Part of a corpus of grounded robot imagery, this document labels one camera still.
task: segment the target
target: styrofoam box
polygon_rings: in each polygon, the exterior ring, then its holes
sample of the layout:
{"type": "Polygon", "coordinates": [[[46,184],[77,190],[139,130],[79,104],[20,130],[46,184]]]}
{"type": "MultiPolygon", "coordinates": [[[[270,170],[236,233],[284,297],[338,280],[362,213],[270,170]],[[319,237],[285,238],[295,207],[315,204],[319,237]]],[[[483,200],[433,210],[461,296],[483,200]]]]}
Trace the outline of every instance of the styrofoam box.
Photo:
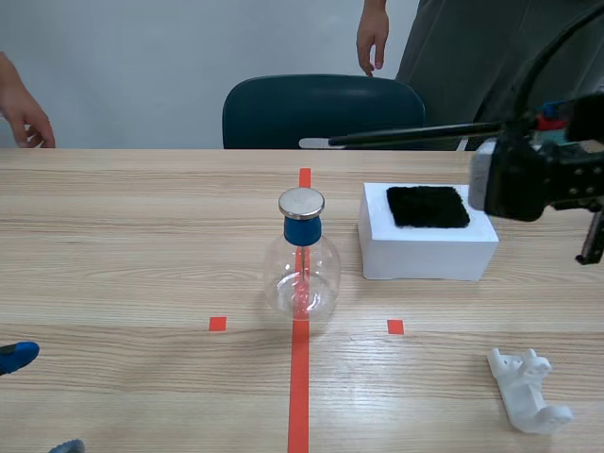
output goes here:
{"type": "Polygon", "coordinates": [[[446,278],[478,281],[499,244],[489,217],[468,204],[468,186],[365,183],[359,214],[362,269],[370,280],[446,278]],[[469,216],[466,228],[397,227],[388,206],[391,187],[453,187],[469,216]]]}

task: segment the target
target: silver metal lid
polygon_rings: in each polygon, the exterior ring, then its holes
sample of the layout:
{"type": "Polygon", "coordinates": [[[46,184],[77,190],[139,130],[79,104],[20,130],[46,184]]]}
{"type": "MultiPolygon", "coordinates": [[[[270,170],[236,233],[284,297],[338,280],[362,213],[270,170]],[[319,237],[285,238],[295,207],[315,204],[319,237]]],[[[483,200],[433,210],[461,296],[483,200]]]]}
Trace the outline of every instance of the silver metal lid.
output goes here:
{"type": "Polygon", "coordinates": [[[321,193],[306,187],[290,189],[279,198],[279,210],[294,220],[310,220],[325,208],[325,198],[321,193]]]}

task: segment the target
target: wooden table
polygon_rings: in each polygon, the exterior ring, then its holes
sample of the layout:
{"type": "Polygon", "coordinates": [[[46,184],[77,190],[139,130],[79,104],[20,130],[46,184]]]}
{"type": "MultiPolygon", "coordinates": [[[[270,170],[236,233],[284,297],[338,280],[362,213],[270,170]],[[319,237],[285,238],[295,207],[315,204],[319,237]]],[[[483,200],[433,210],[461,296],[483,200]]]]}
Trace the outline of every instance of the wooden table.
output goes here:
{"type": "Polygon", "coordinates": [[[312,330],[310,451],[602,451],[604,268],[574,263],[589,214],[495,220],[480,283],[361,275],[361,183],[463,183],[469,158],[0,151],[0,344],[42,347],[0,377],[0,451],[286,452],[292,325],[265,304],[261,263],[302,166],[343,263],[338,308],[312,330]],[[220,315],[226,332],[208,332],[220,315]],[[514,431],[485,359],[497,346],[548,357],[545,397],[577,420],[514,431]]]}

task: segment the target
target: chair backrest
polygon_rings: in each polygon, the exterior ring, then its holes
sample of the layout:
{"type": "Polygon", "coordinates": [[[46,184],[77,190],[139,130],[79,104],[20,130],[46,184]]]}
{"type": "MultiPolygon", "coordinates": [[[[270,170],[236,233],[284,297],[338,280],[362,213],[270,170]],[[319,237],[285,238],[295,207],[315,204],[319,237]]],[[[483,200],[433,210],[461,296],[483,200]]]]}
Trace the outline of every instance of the chair backrest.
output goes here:
{"type": "Polygon", "coordinates": [[[226,149],[299,149],[305,138],[421,127],[426,110],[407,85],[351,75],[283,75],[237,85],[223,110],[226,149]]]}

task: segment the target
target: human hand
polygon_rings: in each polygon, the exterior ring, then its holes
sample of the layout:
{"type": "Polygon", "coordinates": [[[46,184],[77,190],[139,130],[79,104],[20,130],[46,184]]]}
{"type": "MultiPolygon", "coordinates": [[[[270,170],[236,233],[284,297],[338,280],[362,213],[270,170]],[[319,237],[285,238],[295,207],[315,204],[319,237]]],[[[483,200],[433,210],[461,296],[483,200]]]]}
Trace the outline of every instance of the human hand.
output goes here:
{"type": "Polygon", "coordinates": [[[20,148],[54,148],[55,136],[48,117],[21,81],[15,67],[0,53],[0,113],[12,129],[20,148]]]}
{"type": "Polygon", "coordinates": [[[357,32],[357,56],[361,69],[369,77],[373,77],[373,72],[384,66],[384,53],[389,31],[390,20],[386,8],[365,7],[357,32]],[[376,47],[375,64],[371,63],[373,46],[376,47]]]}

